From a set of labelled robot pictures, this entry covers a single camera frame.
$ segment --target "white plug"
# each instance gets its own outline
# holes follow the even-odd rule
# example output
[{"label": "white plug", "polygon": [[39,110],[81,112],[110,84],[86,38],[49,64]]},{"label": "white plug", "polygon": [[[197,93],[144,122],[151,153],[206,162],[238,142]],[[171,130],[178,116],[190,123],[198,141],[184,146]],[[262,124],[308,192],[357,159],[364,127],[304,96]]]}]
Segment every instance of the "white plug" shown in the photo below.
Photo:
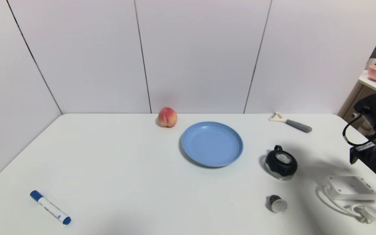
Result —
[{"label": "white plug", "polygon": [[367,222],[368,224],[376,222],[376,207],[366,205],[361,209],[361,214],[364,216],[361,222]]}]

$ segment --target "power strip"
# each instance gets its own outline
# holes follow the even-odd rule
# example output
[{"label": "power strip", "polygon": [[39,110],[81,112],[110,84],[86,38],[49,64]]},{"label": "power strip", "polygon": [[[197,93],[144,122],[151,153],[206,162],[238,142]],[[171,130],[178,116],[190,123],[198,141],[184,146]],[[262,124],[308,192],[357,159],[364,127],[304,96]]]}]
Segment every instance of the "power strip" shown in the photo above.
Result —
[{"label": "power strip", "polygon": [[376,177],[327,176],[323,186],[333,200],[376,201]]}]

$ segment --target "gray handle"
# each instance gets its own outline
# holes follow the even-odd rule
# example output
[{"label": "gray handle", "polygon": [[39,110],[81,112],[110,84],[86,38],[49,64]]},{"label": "gray handle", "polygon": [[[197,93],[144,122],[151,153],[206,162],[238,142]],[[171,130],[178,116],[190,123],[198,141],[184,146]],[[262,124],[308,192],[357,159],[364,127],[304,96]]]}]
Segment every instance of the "gray handle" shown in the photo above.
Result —
[{"label": "gray handle", "polygon": [[295,122],[295,121],[290,120],[290,119],[287,119],[287,121],[285,123],[292,126],[292,127],[299,129],[300,131],[304,131],[306,133],[309,133],[313,130],[311,127],[309,127],[307,125],[304,125],[304,124],[299,123],[299,122]]}]

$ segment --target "label sticker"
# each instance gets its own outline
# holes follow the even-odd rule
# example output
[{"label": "label sticker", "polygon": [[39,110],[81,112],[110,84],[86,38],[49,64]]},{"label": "label sticker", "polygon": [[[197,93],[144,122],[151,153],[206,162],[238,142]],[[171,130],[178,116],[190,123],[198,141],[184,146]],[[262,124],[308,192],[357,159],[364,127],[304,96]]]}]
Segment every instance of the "label sticker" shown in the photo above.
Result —
[{"label": "label sticker", "polygon": [[372,143],[372,142],[369,142],[369,143],[367,143],[367,144],[365,144],[365,145],[362,145],[362,146],[356,147],[355,149],[356,149],[357,151],[360,152],[360,151],[362,151],[362,150],[369,149],[370,147],[373,147],[373,146],[375,146],[375,144]]}]

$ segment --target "marker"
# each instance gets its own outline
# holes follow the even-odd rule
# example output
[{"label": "marker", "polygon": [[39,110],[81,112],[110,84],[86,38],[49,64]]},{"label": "marker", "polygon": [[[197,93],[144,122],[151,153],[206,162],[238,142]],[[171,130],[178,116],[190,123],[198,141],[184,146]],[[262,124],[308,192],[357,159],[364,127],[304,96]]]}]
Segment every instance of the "marker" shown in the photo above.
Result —
[{"label": "marker", "polygon": [[61,211],[59,208],[57,208],[57,206],[55,206],[53,203],[51,203],[49,200],[43,197],[43,195],[37,192],[37,190],[31,192],[30,196],[64,225],[68,225],[71,222],[71,218],[66,213]]}]

